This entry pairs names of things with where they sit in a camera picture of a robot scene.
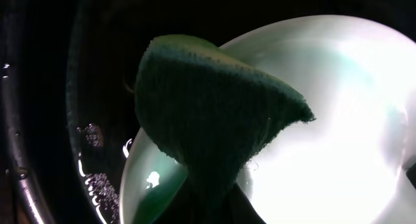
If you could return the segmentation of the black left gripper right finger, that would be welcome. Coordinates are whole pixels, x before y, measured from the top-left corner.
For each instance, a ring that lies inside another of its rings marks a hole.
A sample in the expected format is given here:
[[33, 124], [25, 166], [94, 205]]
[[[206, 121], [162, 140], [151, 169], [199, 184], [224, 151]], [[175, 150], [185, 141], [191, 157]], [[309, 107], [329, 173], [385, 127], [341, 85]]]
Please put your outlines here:
[[235, 182], [225, 198], [226, 223], [266, 224]]

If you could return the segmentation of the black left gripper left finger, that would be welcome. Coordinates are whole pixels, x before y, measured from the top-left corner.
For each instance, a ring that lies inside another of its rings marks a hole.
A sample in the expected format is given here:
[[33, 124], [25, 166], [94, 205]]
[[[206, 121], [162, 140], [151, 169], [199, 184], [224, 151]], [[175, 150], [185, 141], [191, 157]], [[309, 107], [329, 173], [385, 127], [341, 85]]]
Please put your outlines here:
[[185, 179], [174, 198], [154, 224], [200, 224], [200, 206], [188, 179]]

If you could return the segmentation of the green scrub sponge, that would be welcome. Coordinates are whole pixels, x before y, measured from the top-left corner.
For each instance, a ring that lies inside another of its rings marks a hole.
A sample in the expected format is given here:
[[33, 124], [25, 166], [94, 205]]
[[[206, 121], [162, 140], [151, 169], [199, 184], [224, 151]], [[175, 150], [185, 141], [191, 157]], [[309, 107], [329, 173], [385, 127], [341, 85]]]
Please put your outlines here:
[[280, 131], [314, 114], [294, 88], [193, 36], [159, 36], [140, 61], [141, 127], [183, 164], [195, 192], [223, 197], [239, 170]]

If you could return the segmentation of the mint green plate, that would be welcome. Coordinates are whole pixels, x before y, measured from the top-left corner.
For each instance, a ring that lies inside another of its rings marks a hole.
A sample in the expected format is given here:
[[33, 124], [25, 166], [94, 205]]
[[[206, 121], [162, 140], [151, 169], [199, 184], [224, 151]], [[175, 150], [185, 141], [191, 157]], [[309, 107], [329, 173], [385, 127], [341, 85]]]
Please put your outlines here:
[[265, 223], [415, 222], [415, 42], [352, 16], [304, 16], [222, 46], [314, 113], [235, 181]]

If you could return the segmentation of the round black serving tray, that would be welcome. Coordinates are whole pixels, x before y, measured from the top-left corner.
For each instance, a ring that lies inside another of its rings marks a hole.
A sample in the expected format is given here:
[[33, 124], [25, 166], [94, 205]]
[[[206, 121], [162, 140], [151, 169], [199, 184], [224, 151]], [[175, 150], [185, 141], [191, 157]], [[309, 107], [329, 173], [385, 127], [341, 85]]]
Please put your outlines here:
[[1, 0], [1, 63], [12, 68], [7, 88], [17, 104], [17, 138], [2, 135], [5, 161], [18, 164], [34, 185], [48, 223], [97, 223], [75, 174], [66, 117], [67, 68], [83, 72], [87, 110], [107, 115], [102, 124], [115, 142], [128, 117], [104, 106], [100, 86], [128, 104], [121, 84], [137, 66], [145, 41], [158, 32], [191, 32], [221, 44], [281, 19], [316, 14], [358, 16], [415, 37], [415, 0]]

